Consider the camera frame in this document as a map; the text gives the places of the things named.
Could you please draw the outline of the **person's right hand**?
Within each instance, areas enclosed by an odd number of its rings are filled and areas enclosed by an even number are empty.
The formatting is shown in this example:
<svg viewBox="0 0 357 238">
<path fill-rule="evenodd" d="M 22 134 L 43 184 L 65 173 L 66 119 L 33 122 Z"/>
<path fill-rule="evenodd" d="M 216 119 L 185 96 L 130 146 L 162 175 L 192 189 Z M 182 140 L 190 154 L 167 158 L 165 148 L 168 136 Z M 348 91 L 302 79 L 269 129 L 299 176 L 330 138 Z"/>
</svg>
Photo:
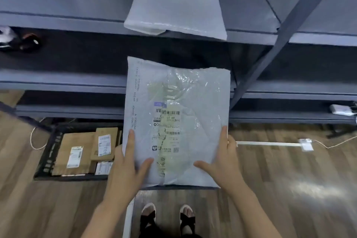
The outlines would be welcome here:
<svg viewBox="0 0 357 238">
<path fill-rule="evenodd" d="M 228 127 L 223 126 L 218 142 L 215 159 L 216 175 L 211 176 L 216 184 L 226 193 L 232 188 L 247 186 L 239 167 L 237 144 L 234 138 L 228 134 Z"/>
</svg>

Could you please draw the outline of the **person's left hand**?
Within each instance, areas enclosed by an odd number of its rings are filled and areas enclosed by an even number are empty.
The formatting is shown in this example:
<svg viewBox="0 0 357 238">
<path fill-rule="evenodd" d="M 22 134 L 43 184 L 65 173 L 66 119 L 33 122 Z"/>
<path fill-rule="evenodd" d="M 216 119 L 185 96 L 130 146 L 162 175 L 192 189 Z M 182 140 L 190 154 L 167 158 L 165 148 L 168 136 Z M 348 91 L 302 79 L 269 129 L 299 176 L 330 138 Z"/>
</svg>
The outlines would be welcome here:
<svg viewBox="0 0 357 238">
<path fill-rule="evenodd" d="M 104 199 L 131 201 L 145 179 L 145 177 L 136 177 L 138 169 L 135 167 L 135 132 L 130 129 L 125 153 L 123 154 L 121 147 L 115 150 Z"/>
</svg>

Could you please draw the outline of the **labelled grey poly mailer bag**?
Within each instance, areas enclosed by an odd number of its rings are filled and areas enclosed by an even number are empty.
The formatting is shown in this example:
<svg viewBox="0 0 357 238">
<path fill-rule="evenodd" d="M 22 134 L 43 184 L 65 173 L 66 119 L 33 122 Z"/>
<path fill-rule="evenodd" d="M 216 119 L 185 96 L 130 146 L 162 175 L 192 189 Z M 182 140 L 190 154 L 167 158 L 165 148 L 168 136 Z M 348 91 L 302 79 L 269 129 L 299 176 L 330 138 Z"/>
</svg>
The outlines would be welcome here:
<svg viewBox="0 0 357 238">
<path fill-rule="evenodd" d="M 221 129 L 229 123 L 231 75 L 227 69 L 182 69 L 128 57 L 123 152 L 135 133 L 135 166 L 153 158 L 143 188 L 218 188 L 194 167 L 211 163 Z"/>
</svg>

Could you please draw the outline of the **person's left forearm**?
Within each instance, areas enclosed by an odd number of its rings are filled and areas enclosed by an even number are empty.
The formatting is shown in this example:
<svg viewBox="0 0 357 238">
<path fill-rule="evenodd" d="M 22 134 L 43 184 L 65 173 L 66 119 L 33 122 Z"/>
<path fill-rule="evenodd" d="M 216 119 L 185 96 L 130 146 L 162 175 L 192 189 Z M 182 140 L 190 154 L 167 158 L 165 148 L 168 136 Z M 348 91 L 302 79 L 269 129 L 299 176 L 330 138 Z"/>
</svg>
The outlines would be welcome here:
<svg viewBox="0 0 357 238">
<path fill-rule="evenodd" d="M 104 199 L 94 210 L 81 238 L 112 238 L 117 223 L 131 201 Z"/>
</svg>

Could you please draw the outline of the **person's right forearm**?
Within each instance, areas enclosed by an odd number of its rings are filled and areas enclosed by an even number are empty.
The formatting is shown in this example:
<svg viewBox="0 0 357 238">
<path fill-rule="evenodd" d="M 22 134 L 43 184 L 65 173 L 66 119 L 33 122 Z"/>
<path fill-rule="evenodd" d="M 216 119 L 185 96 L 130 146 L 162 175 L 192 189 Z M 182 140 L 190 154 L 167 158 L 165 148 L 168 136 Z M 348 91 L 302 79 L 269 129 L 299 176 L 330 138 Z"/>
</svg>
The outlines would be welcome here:
<svg viewBox="0 0 357 238">
<path fill-rule="evenodd" d="M 282 238 L 248 186 L 232 188 L 227 194 L 233 200 L 249 238 Z"/>
</svg>

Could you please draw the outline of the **small white labelled packet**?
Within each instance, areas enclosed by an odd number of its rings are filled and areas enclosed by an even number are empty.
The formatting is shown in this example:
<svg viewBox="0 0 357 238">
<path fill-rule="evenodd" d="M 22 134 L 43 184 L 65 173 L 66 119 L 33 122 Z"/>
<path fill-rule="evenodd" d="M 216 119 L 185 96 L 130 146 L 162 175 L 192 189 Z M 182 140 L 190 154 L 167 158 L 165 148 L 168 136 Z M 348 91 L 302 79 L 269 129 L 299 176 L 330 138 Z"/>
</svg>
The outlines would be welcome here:
<svg viewBox="0 0 357 238">
<path fill-rule="evenodd" d="M 109 175 L 112 165 L 113 165 L 113 161 L 97 162 L 95 175 L 96 176 Z"/>
</svg>

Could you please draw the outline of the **small brown cardboard box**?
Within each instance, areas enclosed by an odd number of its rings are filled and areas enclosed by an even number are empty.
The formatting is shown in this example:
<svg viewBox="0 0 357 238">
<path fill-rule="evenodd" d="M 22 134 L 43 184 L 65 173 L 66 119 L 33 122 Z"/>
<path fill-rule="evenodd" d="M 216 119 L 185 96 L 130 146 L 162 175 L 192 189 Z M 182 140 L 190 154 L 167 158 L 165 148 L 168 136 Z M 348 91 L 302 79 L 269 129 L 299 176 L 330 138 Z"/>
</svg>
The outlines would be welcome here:
<svg viewBox="0 0 357 238">
<path fill-rule="evenodd" d="M 117 137 L 117 127 L 97 128 L 94 135 L 91 160 L 95 162 L 113 160 Z"/>
</svg>

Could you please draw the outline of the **person's left black sandal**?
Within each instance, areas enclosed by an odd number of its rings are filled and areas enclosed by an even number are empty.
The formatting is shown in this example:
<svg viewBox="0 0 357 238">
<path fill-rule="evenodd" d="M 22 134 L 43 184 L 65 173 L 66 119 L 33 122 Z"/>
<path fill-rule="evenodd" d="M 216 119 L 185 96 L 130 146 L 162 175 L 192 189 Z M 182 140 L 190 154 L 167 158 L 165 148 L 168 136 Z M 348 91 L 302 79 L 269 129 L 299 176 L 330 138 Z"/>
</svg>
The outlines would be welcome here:
<svg viewBox="0 0 357 238">
<path fill-rule="evenodd" d="M 143 236 L 148 231 L 151 231 L 152 228 L 157 227 L 156 225 L 156 207 L 153 203 L 146 204 L 140 215 L 140 235 Z"/>
</svg>

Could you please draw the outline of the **person's black sandal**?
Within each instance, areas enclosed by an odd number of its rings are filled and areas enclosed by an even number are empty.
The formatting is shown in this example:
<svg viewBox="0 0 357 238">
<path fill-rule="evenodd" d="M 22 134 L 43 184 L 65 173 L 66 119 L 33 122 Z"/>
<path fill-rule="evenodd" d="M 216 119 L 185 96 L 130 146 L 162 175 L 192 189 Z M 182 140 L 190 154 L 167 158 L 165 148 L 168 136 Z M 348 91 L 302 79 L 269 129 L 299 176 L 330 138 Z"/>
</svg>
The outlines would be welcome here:
<svg viewBox="0 0 357 238">
<path fill-rule="evenodd" d="M 151 231 L 152 228 L 157 227 L 156 225 L 156 207 L 153 203 L 146 204 L 140 215 L 140 235 L 143 236 L 148 231 Z"/>
<path fill-rule="evenodd" d="M 195 234 L 195 215 L 192 208 L 184 204 L 180 209 L 180 234 L 181 237 L 185 235 Z"/>
</svg>

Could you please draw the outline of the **white flat strip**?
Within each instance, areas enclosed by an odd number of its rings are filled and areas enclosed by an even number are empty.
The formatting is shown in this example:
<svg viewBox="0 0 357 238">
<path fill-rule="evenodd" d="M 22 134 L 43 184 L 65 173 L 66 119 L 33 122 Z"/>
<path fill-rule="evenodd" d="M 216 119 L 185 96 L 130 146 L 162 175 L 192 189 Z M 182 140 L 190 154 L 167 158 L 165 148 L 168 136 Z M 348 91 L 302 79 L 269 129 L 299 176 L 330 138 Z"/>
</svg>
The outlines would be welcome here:
<svg viewBox="0 0 357 238">
<path fill-rule="evenodd" d="M 125 213 L 122 238 L 130 238 L 131 237 L 132 217 L 133 217 L 133 213 L 134 213 L 135 199 L 136 199 L 136 196 L 133 197 L 133 199 L 127 206 L 126 213 Z"/>
</svg>

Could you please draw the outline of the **person's right black sandal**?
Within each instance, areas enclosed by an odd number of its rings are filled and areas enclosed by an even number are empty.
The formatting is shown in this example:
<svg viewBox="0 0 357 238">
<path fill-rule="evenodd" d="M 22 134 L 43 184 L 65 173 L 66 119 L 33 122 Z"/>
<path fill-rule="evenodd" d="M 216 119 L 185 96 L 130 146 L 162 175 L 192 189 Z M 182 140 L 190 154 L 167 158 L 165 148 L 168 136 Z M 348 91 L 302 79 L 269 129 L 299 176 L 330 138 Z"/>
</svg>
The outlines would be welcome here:
<svg viewBox="0 0 357 238">
<path fill-rule="evenodd" d="M 184 204 L 180 209 L 180 234 L 181 237 L 185 235 L 195 234 L 195 215 L 192 208 Z"/>
</svg>

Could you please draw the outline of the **large brown cardboard box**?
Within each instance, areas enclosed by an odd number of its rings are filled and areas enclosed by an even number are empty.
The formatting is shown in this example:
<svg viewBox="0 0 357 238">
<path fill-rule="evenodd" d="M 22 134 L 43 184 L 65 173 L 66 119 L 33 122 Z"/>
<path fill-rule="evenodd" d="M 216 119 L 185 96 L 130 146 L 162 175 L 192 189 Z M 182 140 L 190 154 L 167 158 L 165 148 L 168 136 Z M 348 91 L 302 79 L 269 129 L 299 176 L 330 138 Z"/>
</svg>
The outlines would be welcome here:
<svg viewBox="0 0 357 238">
<path fill-rule="evenodd" d="M 52 170 L 52 176 L 80 175 L 95 172 L 91 161 L 95 132 L 66 133 Z"/>
</svg>

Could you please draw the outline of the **black plastic crate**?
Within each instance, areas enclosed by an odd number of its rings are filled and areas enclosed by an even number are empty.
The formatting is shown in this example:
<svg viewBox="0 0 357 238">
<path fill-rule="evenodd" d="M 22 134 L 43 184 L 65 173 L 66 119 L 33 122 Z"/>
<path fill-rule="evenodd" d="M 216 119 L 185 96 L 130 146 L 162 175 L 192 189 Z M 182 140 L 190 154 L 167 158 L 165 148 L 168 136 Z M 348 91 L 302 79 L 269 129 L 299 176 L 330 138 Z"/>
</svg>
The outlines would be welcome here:
<svg viewBox="0 0 357 238">
<path fill-rule="evenodd" d="M 58 123 L 52 130 L 46 147 L 39 160 L 38 166 L 34 173 L 33 179 L 35 181 L 56 181 L 56 182 L 87 182 L 87 181 L 106 181 L 107 174 L 95 175 L 89 174 L 62 174 L 56 176 L 52 174 L 55 165 L 60 144 L 65 133 L 84 133 L 90 132 L 97 127 L 118 127 L 119 130 L 123 129 L 123 121 L 115 120 L 114 122 L 74 122 L 74 123 Z"/>
</svg>

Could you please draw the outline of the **white floor plug box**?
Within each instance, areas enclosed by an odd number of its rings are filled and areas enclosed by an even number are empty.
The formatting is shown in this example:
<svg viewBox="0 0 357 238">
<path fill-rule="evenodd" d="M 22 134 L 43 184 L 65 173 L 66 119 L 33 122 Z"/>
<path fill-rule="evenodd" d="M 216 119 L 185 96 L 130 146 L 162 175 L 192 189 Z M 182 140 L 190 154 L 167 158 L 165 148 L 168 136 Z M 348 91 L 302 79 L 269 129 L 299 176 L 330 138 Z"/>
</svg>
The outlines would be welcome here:
<svg viewBox="0 0 357 238">
<path fill-rule="evenodd" d="M 313 143 L 313 141 L 310 138 L 301 138 L 301 139 L 299 139 L 299 144 L 300 144 L 301 150 L 303 152 L 312 152 L 312 151 L 314 151 L 312 143 Z"/>
</svg>

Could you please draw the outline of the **white power adapter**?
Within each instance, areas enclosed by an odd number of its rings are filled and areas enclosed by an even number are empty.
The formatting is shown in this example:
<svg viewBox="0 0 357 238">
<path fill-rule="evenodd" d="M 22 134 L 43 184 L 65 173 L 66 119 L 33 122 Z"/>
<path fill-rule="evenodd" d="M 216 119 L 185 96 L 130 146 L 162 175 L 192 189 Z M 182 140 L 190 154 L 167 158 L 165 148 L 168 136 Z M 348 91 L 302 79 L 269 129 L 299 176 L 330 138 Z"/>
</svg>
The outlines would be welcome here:
<svg viewBox="0 0 357 238">
<path fill-rule="evenodd" d="M 354 112 L 351 109 L 351 107 L 346 106 L 346 105 L 332 104 L 332 105 L 330 105 L 329 108 L 330 108 L 332 114 L 343 115 L 343 116 L 348 116 L 348 117 L 354 115 Z"/>
</svg>

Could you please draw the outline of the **plain grey poly mailer bag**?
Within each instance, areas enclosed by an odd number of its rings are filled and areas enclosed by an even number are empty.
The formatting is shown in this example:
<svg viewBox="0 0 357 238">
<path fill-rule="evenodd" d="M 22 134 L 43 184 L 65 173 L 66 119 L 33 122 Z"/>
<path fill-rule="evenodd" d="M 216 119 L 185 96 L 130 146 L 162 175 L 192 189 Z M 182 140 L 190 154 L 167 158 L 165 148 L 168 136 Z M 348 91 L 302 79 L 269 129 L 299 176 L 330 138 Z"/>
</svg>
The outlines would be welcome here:
<svg viewBox="0 0 357 238">
<path fill-rule="evenodd" d="M 227 40 L 219 0 L 133 0 L 123 25 L 154 36 L 173 31 Z"/>
</svg>

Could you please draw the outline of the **grey metal shelving unit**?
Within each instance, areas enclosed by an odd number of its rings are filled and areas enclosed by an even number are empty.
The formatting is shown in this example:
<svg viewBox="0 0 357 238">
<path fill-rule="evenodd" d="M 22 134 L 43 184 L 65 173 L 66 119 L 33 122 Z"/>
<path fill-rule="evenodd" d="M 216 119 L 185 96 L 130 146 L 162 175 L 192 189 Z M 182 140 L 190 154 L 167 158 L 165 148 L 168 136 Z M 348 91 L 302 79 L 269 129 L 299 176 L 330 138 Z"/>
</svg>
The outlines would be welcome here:
<svg viewBox="0 0 357 238">
<path fill-rule="evenodd" d="M 133 0 L 0 0 L 0 25 L 41 37 L 0 52 L 0 88 L 25 90 L 16 117 L 122 119 L 127 56 L 231 72 L 230 120 L 350 124 L 357 106 L 357 0 L 219 0 L 227 40 L 124 27 Z"/>
</svg>

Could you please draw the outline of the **dark tape dispenser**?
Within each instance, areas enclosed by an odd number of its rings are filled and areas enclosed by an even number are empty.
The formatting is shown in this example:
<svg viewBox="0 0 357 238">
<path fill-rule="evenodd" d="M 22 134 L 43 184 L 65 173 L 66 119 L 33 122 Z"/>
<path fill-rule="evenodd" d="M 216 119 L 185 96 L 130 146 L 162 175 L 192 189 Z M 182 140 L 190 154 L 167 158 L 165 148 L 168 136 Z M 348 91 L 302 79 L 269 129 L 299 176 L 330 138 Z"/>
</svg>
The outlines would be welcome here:
<svg viewBox="0 0 357 238">
<path fill-rule="evenodd" d="M 34 33 L 24 33 L 10 26 L 0 25 L 0 52 L 33 53 L 41 49 L 43 41 Z"/>
</svg>

